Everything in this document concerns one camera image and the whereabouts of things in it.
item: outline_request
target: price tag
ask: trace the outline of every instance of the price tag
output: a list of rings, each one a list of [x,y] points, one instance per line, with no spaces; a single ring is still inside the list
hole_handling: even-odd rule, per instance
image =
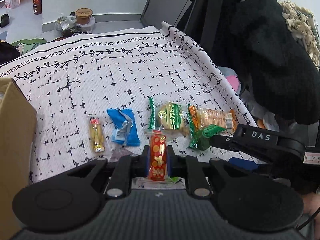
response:
[[[303,163],[320,165],[320,153],[305,153]]]

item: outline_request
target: pink plush ear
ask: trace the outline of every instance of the pink plush ear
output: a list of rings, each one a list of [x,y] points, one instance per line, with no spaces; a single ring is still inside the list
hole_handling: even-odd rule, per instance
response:
[[[228,82],[232,86],[233,90],[238,91],[239,84],[240,84],[238,77],[235,75],[232,75],[232,76],[227,76],[226,79],[228,80]]]

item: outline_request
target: round black disc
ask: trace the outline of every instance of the round black disc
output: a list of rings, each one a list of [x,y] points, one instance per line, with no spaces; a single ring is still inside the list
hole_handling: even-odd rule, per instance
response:
[[[100,208],[98,193],[82,178],[46,180],[21,190],[12,209],[30,230],[59,232],[90,220]]]
[[[259,232],[293,227],[303,213],[302,198],[271,179],[248,176],[230,180],[217,198],[228,223]]]

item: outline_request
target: cardboard box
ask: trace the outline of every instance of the cardboard box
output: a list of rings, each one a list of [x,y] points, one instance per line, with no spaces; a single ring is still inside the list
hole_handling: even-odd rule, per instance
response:
[[[35,130],[36,110],[13,79],[0,78],[0,240],[20,230],[12,200],[29,184]]]

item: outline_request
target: black bag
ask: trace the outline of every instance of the black bag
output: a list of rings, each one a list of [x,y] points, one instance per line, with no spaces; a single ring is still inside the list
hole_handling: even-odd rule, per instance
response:
[[[0,65],[20,56],[20,52],[7,42],[0,42]]]

